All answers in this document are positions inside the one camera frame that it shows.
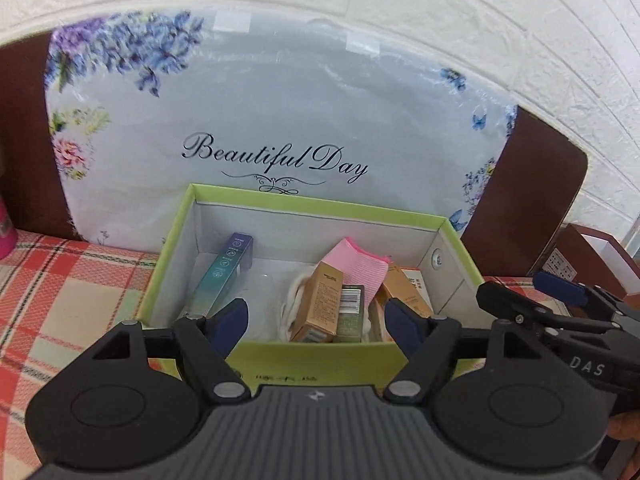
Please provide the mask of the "person right hand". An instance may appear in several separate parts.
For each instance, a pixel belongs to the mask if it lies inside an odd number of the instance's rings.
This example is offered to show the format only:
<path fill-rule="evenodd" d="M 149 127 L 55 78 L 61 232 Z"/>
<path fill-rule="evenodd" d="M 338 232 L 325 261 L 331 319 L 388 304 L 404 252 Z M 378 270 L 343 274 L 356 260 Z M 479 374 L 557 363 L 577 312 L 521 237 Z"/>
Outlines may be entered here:
<path fill-rule="evenodd" d="M 640 412 L 615 415 L 608 420 L 608 436 L 621 441 L 640 441 Z"/>

